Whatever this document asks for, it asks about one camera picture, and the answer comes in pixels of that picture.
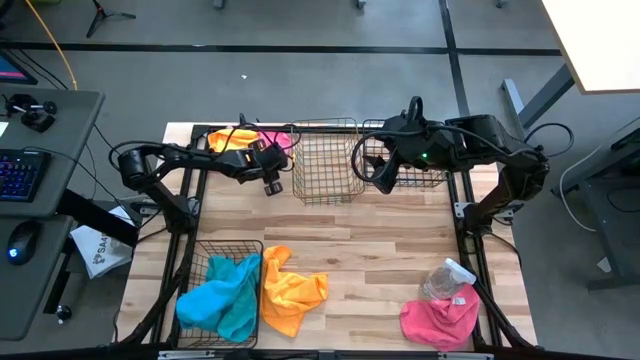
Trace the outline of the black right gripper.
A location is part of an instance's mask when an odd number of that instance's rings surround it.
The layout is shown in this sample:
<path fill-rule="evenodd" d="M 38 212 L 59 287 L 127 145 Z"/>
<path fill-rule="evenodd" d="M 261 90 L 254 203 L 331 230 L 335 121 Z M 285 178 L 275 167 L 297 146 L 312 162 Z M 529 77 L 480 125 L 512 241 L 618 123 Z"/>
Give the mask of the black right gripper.
<path fill-rule="evenodd" d="M 410 133 L 410 136 L 384 135 L 383 142 L 394 150 L 402 165 L 421 169 L 450 170 L 453 167 L 451 150 L 453 139 L 449 132 L 438 130 L 443 123 L 432 120 L 408 120 L 400 115 L 384 122 L 383 131 Z M 388 167 L 389 162 L 382 156 L 363 157 L 366 174 L 373 174 L 372 184 L 383 194 L 392 192 L 397 180 L 398 169 Z"/>

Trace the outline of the desk monitor with screen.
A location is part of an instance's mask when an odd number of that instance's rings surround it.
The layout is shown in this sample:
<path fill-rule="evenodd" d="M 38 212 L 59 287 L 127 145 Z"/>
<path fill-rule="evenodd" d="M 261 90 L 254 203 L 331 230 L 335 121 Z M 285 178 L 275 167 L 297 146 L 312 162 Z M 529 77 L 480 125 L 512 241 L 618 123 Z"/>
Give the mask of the desk monitor with screen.
<path fill-rule="evenodd" d="M 38 80 L 18 65 L 6 52 L 0 50 L 0 83 L 37 85 Z"/>

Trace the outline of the teal microfiber towel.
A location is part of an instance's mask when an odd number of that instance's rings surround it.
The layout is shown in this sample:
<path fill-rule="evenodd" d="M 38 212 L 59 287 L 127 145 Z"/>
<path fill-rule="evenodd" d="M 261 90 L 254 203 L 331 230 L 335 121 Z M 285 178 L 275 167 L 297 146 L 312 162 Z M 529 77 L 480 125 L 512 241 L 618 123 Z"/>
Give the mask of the teal microfiber towel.
<path fill-rule="evenodd" d="M 258 254 L 239 263 L 223 256 L 210 257 L 205 282 L 177 300 L 180 325 L 217 333 L 233 343 L 248 340 L 257 324 L 260 265 Z"/>

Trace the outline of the grey metal side desk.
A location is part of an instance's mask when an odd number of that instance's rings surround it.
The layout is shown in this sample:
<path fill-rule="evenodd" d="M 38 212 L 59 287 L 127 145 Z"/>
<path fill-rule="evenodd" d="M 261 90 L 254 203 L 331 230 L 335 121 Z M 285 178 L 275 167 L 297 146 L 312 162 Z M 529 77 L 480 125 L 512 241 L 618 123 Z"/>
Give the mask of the grey metal side desk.
<path fill-rule="evenodd" d="M 552 194 L 569 210 L 566 195 L 576 191 L 595 219 L 578 225 L 598 236 L 605 278 L 586 284 L 590 291 L 640 286 L 640 117 L 610 135 L 569 166 Z"/>

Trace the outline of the black clamp mount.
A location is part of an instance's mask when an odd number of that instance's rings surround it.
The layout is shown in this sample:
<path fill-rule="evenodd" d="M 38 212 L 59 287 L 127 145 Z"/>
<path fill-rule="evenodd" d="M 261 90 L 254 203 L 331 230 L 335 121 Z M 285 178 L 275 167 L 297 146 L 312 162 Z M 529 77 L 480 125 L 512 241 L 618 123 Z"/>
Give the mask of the black clamp mount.
<path fill-rule="evenodd" d="M 20 116 L 21 123 L 31 130 L 39 133 L 46 132 L 56 121 L 55 115 L 58 106 L 53 101 L 39 103 L 33 96 L 28 94 L 14 94 L 5 100 L 6 116 L 13 114 Z"/>

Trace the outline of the white paper bag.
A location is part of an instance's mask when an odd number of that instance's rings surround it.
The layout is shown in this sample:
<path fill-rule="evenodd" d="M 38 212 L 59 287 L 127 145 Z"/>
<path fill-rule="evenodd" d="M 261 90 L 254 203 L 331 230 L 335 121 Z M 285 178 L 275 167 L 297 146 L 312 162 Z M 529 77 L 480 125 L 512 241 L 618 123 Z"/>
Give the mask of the white paper bag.
<path fill-rule="evenodd" d="M 90 279 L 101 277 L 132 260 L 133 248 L 86 225 L 70 233 Z"/>

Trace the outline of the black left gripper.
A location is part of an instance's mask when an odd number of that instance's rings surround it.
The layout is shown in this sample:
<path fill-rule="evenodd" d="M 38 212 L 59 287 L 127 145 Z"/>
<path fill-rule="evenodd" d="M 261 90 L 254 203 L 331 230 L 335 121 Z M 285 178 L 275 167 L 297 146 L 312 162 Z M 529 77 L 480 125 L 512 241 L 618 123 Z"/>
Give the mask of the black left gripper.
<path fill-rule="evenodd" d="M 283 191 L 278 172 L 287 169 L 289 156 L 277 143 L 269 147 L 225 151 L 219 155 L 219 172 L 239 183 L 261 179 L 267 196 Z"/>

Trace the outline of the black metal rig frame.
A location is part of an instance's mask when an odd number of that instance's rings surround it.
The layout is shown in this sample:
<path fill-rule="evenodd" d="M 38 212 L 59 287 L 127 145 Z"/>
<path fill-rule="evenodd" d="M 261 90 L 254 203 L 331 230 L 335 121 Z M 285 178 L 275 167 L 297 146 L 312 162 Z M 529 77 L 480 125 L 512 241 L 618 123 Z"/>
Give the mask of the black metal rig frame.
<path fill-rule="evenodd" d="M 261 182 L 239 184 L 215 173 L 176 170 L 165 184 L 194 196 L 196 231 L 175 237 L 162 219 L 143 230 L 119 312 L 119 340 L 113 359 L 224 360 L 526 360 L 536 350 L 521 270 L 516 256 L 494 238 L 469 245 L 477 273 L 491 279 L 506 322 L 520 334 L 511 345 L 486 310 L 467 343 L 451 352 L 409 342 L 398 316 L 416 297 L 425 273 L 460 253 L 454 233 L 454 180 L 396 195 L 368 189 L 353 203 L 305 205 L 281 178 L 283 191 L 264 193 Z M 285 245 L 293 251 L 285 270 L 327 273 L 329 297 L 304 318 L 295 338 L 259 322 L 252 348 L 181 349 L 176 345 L 175 302 L 187 280 L 195 243 L 201 240 L 258 240 L 263 251 Z"/>

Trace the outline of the light wood top table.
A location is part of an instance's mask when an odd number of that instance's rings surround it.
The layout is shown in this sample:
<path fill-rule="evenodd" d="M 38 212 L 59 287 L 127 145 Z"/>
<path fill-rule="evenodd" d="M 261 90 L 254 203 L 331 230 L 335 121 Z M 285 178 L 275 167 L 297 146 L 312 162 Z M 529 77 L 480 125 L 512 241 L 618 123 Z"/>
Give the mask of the light wood top table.
<path fill-rule="evenodd" d="M 529 129 L 571 87 L 583 95 L 640 93 L 640 0 L 541 0 L 564 64 L 524 103 L 501 89 L 515 123 Z"/>

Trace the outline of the black tripod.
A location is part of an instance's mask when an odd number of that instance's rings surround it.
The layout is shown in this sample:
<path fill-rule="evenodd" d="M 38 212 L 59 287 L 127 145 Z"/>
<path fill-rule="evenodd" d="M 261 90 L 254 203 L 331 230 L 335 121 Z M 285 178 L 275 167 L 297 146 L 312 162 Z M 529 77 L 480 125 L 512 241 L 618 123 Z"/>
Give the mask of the black tripod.
<path fill-rule="evenodd" d="M 136 15 L 126 12 L 118 12 L 105 9 L 97 0 L 92 0 L 93 5 L 96 8 L 95 16 L 89 26 L 89 29 L 86 33 L 86 38 L 91 38 L 98 28 L 105 23 L 110 18 L 123 18 L 123 19 L 131 19 L 135 20 L 137 18 Z"/>

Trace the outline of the black computer mouse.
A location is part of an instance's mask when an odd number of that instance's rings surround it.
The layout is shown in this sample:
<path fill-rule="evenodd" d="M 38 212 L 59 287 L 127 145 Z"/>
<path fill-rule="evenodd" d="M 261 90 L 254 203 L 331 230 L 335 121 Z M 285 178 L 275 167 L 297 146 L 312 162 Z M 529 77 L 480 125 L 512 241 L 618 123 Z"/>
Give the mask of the black computer mouse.
<path fill-rule="evenodd" d="M 15 266 L 28 263 L 34 256 L 42 224 L 28 220 L 18 224 L 9 236 L 7 245 L 8 262 Z"/>

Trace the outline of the pink microfiber towel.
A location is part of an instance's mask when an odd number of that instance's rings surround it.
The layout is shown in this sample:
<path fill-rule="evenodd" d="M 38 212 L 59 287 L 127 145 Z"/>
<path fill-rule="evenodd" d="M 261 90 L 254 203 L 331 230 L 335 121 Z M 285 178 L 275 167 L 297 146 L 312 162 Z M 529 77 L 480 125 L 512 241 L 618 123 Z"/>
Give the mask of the pink microfiber towel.
<path fill-rule="evenodd" d="M 275 131 L 260 132 L 259 138 L 263 140 L 267 146 L 272 143 L 277 143 L 286 154 L 291 154 L 292 140 L 288 133 Z"/>
<path fill-rule="evenodd" d="M 480 298 L 465 284 L 446 300 L 407 302 L 399 315 L 405 338 L 439 351 L 460 350 L 470 338 L 478 318 Z"/>

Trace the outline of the backlit black keyboard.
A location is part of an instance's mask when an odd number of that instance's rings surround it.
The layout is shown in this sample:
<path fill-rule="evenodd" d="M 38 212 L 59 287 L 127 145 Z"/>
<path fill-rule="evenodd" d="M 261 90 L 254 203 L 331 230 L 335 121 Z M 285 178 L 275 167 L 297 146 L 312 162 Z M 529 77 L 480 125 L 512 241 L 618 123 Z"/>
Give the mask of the backlit black keyboard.
<path fill-rule="evenodd" d="M 48 152 L 0 149 L 0 202 L 32 202 L 50 159 Z"/>

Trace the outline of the yellow orange microfiber towel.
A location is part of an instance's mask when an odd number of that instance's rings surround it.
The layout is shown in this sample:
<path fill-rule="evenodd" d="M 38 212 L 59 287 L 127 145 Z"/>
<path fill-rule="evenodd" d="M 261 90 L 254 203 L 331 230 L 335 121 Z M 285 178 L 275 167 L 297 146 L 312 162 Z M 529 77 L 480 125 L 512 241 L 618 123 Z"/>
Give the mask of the yellow orange microfiber towel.
<path fill-rule="evenodd" d="M 284 245 L 263 252 L 261 315 L 263 321 L 290 338 L 295 338 L 305 315 L 329 297 L 327 273 L 309 276 L 283 271 L 293 251 Z"/>
<path fill-rule="evenodd" d="M 248 149 L 251 143 L 259 139 L 255 131 L 235 128 L 225 128 L 207 135 L 209 150 L 214 153 Z"/>

